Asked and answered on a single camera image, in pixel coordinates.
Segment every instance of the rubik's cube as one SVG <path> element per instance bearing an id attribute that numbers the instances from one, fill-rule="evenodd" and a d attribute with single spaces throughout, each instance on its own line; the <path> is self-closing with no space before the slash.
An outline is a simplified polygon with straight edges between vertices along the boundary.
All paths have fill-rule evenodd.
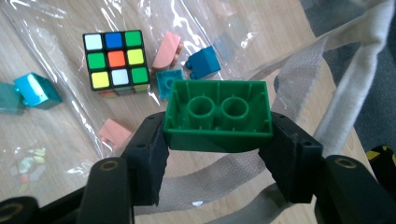
<path id="1" fill-rule="evenodd" d="M 140 30 L 83 35 L 91 89 L 105 97 L 146 91 L 149 86 Z"/>

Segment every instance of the pink block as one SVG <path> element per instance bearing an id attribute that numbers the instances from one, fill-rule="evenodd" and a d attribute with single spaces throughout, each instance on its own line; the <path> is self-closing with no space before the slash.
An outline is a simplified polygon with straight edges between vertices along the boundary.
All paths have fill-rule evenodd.
<path id="1" fill-rule="evenodd" d="M 154 72 L 175 66 L 178 55 L 183 49 L 183 43 L 180 42 L 180 39 L 180 36 L 172 34 L 169 31 L 166 32 L 152 64 L 152 70 Z"/>
<path id="2" fill-rule="evenodd" d="M 116 121 L 108 119 L 99 130 L 102 142 L 111 142 L 114 149 L 121 147 L 131 136 L 131 132 L 119 125 Z"/>

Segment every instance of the light blue block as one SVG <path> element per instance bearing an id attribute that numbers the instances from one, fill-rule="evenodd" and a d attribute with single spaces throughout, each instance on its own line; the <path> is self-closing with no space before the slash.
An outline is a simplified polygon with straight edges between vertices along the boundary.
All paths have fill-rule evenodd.
<path id="1" fill-rule="evenodd" d="M 52 84 L 44 77 L 29 73 L 14 80 L 15 91 L 23 97 L 23 104 L 50 109 L 62 102 L 62 98 Z"/>
<path id="2" fill-rule="evenodd" d="M 23 114 L 22 96 L 14 91 L 14 85 L 0 82 L 0 92 L 0 113 Z"/>
<path id="3" fill-rule="evenodd" d="M 221 69 L 212 46 L 192 54 L 186 62 L 186 67 L 192 70 L 191 79 L 207 77 Z"/>
<path id="4" fill-rule="evenodd" d="M 162 71 L 157 72 L 156 76 L 160 100 L 166 100 L 171 95 L 173 82 L 183 79 L 183 71 L 181 69 Z"/>

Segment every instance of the blue sticker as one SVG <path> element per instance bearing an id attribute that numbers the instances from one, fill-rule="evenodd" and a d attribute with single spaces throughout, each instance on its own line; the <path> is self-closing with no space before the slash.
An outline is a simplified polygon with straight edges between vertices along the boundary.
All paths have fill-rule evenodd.
<path id="1" fill-rule="evenodd" d="M 122 48 L 121 33 L 107 33 L 105 34 L 105 40 L 108 49 Z"/>

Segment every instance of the green sticker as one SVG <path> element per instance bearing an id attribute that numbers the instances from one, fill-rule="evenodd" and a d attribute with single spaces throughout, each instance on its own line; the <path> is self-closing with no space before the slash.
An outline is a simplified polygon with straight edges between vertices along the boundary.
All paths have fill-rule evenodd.
<path id="1" fill-rule="evenodd" d="M 105 55 L 103 53 L 90 53 L 87 56 L 90 69 L 105 68 Z"/>
<path id="2" fill-rule="evenodd" d="M 133 68 L 132 81 L 134 84 L 147 83 L 149 81 L 148 70 L 145 67 Z"/>
<path id="3" fill-rule="evenodd" d="M 142 45 L 142 35 L 139 31 L 125 32 L 125 41 L 127 47 L 136 47 Z"/>

